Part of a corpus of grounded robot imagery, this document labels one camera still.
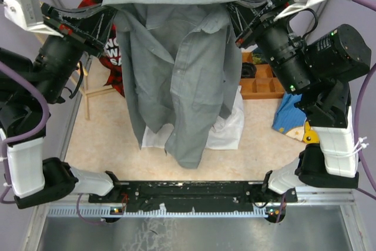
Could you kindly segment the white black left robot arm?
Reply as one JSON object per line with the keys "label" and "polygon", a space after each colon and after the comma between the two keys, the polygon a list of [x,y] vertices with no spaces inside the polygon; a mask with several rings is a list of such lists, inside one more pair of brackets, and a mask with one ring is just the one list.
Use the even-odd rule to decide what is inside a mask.
{"label": "white black left robot arm", "polygon": [[62,91],[84,53],[102,54],[115,10],[100,5],[59,9],[13,0],[4,4],[10,21],[48,34],[34,61],[1,50],[1,155],[14,204],[25,209],[73,193],[100,202],[119,200],[122,187],[112,172],[79,170],[42,156],[49,105],[64,102]]}

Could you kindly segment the grey button shirt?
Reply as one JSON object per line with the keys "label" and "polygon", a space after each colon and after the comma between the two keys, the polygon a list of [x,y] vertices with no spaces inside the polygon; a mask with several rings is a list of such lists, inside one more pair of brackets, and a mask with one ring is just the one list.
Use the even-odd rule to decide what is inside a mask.
{"label": "grey button shirt", "polygon": [[226,3],[237,0],[103,0],[114,24],[123,88],[139,143],[146,129],[173,125],[164,148],[198,167],[209,131],[228,118],[242,56]]}

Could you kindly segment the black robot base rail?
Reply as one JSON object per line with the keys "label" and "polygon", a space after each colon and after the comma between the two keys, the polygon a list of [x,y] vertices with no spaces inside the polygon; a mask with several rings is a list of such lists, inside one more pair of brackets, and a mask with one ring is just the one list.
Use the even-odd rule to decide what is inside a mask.
{"label": "black robot base rail", "polygon": [[120,204],[127,212],[151,212],[163,204],[168,212],[252,212],[278,203],[282,196],[261,182],[157,182],[130,181],[115,184],[105,196],[91,194],[89,203]]}

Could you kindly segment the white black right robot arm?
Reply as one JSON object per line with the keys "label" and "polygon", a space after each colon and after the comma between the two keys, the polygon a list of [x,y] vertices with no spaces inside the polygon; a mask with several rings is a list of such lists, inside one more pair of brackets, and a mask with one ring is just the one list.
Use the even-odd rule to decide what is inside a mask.
{"label": "white black right robot arm", "polygon": [[371,49],[351,25],[342,24],[313,43],[294,33],[293,0],[237,0],[226,4],[236,45],[258,46],[284,90],[300,96],[295,104],[318,135],[299,157],[268,172],[263,196],[273,202],[298,186],[356,189],[358,153],[350,82],[370,71]]}

